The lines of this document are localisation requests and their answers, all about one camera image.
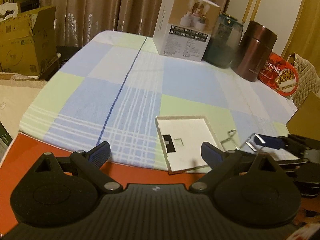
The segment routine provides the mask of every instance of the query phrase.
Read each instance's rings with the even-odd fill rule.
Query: quilted fabric
[[[320,77],[316,73],[315,67],[303,57],[296,53],[291,53],[288,57],[294,57],[294,68],[298,72],[299,85],[292,94],[292,100],[299,108],[310,92],[317,94],[320,90]]]

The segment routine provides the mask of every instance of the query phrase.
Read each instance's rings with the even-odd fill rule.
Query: checkered tablecloth
[[[295,111],[292,100],[260,81],[206,62],[160,56],[150,37],[104,31],[41,90],[20,130],[71,151],[105,140],[113,162],[166,170],[158,115],[206,115],[219,140],[236,129],[240,144],[252,132],[286,134]]]

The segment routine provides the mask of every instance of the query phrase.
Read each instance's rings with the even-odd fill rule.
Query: ribbed black surface
[[[9,240],[283,240],[295,227],[246,228],[223,217],[205,195],[183,185],[130,184],[119,194],[106,195],[85,219],[62,228],[33,228],[20,224]]]

